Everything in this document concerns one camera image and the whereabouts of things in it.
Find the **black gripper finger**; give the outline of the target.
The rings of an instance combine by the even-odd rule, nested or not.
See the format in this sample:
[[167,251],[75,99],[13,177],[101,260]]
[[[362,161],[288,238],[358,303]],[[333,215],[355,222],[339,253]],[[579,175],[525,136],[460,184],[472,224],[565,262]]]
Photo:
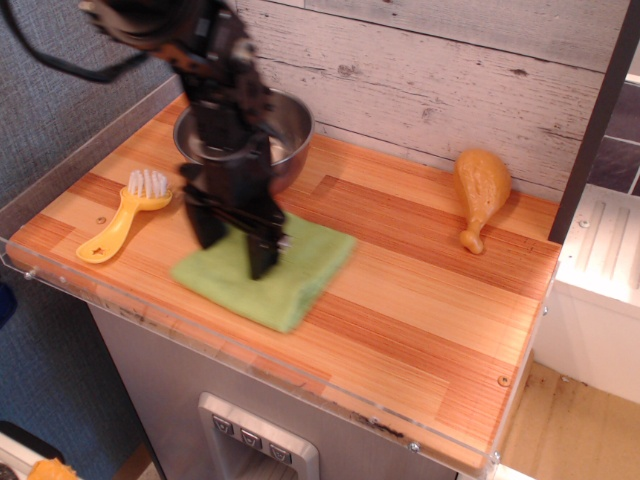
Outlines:
[[187,197],[185,207],[196,238],[203,249],[208,249],[223,239],[228,228],[219,218],[217,207],[197,202]]
[[277,264],[282,238],[282,233],[264,237],[253,233],[247,235],[250,275],[253,280],[262,278]]

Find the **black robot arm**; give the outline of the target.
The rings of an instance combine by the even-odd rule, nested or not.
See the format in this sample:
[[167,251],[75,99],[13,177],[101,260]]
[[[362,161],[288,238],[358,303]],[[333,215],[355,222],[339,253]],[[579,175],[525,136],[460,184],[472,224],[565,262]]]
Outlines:
[[285,217],[273,200],[271,91],[244,23],[224,1],[84,1],[100,32],[167,62],[179,75],[204,153],[180,168],[192,228],[209,248],[234,226],[246,234],[250,274],[278,261]]

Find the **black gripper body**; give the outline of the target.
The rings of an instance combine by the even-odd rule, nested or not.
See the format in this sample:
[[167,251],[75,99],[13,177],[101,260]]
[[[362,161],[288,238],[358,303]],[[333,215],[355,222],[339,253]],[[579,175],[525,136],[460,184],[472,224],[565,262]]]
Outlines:
[[220,160],[180,166],[184,193],[197,202],[218,208],[219,218],[247,234],[283,234],[284,214],[270,193],[271,148],[266,134],[252,136],[236,152]]

